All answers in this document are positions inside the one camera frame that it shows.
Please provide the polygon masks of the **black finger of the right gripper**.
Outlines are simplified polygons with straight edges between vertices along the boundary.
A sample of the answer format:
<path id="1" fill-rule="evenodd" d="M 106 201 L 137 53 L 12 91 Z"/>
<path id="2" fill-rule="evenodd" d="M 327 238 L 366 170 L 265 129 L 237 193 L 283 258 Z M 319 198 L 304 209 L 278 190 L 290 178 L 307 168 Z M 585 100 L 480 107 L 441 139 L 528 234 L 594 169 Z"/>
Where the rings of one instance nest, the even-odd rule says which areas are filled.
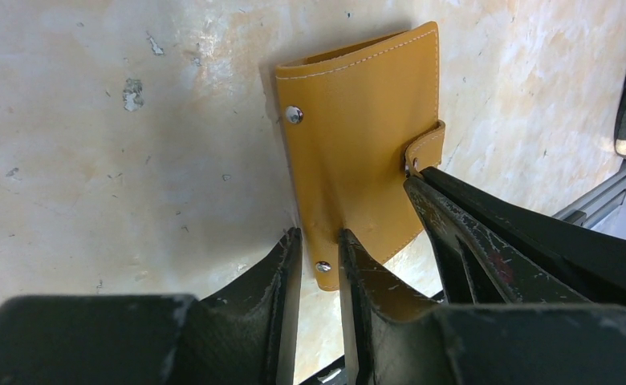
<path id="1" fill-rule="evenodd" d="M 434 167 L 421 175 L 561 282 L 592 301 L 626 306 L 626 240 L 509 204 Z"/>
<path id="2" fill-rule="evenodd" d="M 404 189 L 432 244 L 448 303 L 590 302 L 424 180 L 411 176 Z"/>

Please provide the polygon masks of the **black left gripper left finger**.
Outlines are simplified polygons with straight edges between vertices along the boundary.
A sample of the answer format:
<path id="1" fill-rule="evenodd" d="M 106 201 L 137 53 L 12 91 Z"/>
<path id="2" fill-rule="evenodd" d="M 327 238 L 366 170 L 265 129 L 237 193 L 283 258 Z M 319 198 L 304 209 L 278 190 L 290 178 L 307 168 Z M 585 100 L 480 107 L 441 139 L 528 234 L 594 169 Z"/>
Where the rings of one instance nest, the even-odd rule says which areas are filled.
<path id="1" fill-rule="evenodd" d="M 0 384 L 290 384 L 302 253 L 300 230 L 288 229 L 203 299 L 11 298 L 0 305 Z"/>

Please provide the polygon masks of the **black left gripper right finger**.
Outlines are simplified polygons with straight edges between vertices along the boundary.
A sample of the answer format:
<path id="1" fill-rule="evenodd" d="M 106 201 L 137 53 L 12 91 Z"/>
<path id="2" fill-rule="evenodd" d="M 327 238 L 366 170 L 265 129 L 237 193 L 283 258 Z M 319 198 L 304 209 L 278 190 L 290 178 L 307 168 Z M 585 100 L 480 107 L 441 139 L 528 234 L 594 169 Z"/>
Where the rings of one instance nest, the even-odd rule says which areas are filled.
<path id="1" fill-rule="evenodd" d="M 339 234 L 350 384 L 626 384 L 626 307 L 456 305 Z"/>

